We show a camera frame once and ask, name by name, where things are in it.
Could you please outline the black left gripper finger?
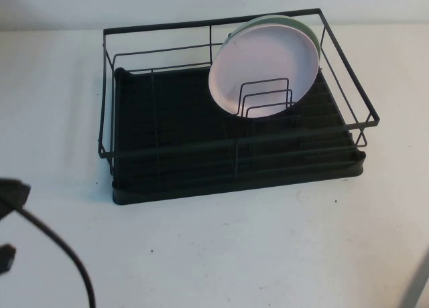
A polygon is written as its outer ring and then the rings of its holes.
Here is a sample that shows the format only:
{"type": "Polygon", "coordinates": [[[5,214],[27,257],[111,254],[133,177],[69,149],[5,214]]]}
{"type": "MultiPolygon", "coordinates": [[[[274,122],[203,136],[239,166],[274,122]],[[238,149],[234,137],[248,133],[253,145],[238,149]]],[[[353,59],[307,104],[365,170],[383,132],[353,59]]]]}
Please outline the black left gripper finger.
{"type": "Polygon", "coordinates": [[[16,248],[11,244],[3,244],[0,247],[0,273],[10,271],[15,260],[16,248]]]}

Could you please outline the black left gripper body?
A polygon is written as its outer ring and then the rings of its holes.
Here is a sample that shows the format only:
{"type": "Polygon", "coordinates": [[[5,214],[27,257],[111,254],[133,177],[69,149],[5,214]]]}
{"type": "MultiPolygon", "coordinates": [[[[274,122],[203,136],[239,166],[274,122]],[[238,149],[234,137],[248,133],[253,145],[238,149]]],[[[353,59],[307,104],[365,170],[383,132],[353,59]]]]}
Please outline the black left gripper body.
{"type": "Polygon", "coordinates": [[[31,186],[21,180],[1,178],[1,219],[16,209],[22,209],[30,191],[31,186]]]}

